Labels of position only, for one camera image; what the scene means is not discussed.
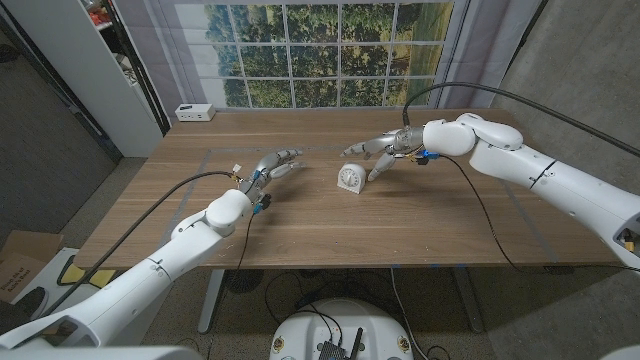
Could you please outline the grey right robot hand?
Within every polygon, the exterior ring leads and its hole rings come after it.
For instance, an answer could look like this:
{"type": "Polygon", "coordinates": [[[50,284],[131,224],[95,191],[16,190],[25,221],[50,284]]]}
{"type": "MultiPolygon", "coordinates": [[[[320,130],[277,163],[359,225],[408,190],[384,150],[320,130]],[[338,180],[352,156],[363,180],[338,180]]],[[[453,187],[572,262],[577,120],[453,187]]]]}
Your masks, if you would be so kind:
{"type": "Polygon", "coordinates": [[[363,154],[368,160],[372,155],[381,153],[374,168],[368,175],[368,181],[374,181],[381,173],[389,170],[397,156],[404,156],[423,146],[423,127],[407,127],[388,131],[370,140],[347,147],[341,157],[363,154]]]}

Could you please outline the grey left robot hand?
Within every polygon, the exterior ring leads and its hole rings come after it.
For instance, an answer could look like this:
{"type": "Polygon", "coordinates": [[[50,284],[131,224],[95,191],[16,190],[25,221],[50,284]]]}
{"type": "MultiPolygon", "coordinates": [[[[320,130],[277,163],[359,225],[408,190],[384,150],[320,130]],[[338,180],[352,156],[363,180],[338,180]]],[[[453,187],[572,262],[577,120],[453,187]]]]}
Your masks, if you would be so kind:
{"type": "Polygon", "coordinates": [[[252,203],[256,203],[264,196],[263,189],[272,180],[282,178],[294,169],[305,166],[304,163],[295,161],[302,154],[303,152],[298,149],[285,149],[266,155],[258,162],[249,176],[241,181],[239,190],[252,203]]]}

